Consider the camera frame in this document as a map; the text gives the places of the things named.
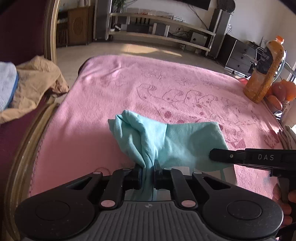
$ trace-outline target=orange juice bottle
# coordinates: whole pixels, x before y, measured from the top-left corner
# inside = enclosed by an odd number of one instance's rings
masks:
[[[250,80],[244,88],[244,94],[258,104],[263,100],[274,81],[274,75],[284,56],[284,39],[280,36],[267,43]]]

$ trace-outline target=hand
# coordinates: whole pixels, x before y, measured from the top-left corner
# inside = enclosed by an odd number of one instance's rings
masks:
[[[283,213],[284,213],[284,220],[283,220],[283,223],[282,223],[282,226],[285,226],[285,225],[290,225],[292,223],[292,217],[289,216],[291,214],[291,206],[287,203],[283,203],[282,200],[281,200],[281,189],[279,188],[279,185],[276,184],[274,186],[274,189],[272,191],[272,200],[275,201],[276,203],[278,203],[282,210],[283,210]],[[296,190],[294,191],[291,191],[289,194],[288,194],[288,200],[290,202],[294,202],[296,203]]]

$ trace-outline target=round pad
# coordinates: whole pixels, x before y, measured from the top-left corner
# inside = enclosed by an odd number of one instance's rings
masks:
[[[67,216],[70,211],[68,204],[61,201],[49,201],[36,208],[36,215],[48,221],[59,220]]]
[[[230,215],[241,220],[252,220],[258,218],[261,213],[261,207],[251,201],[236,201],[230,203],[227,207]]]
[[[82,232],[94,215],[83,191],[52,189],[23,201],[15,211],[15,223],[30,239],[62,240]]]

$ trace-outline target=pink towel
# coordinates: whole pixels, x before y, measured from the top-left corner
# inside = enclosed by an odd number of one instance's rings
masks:
[[[95,170],[109,175],[132,167],[107,122],[124,109],[164,123],[217,121],[232,150],[282,149],[278,122],[242,90],[236,79],[194,66],[134,56],[89,59],[48,125],[29,195]],[[268,172],[235,170],[241,187],[271,197]]]

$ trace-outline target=teal cloth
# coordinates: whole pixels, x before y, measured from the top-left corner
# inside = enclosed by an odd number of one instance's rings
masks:
[[[134,200],[153,198],[153,165],[158,160],[161,168],[189,167],[190,170],[211,172],[231,164],[209,159],[213,148],[228,149],[217,122],[164,124],[124,110],[109,119],[109,128],[122,152],[143,167],[142,189],[135,191]]]

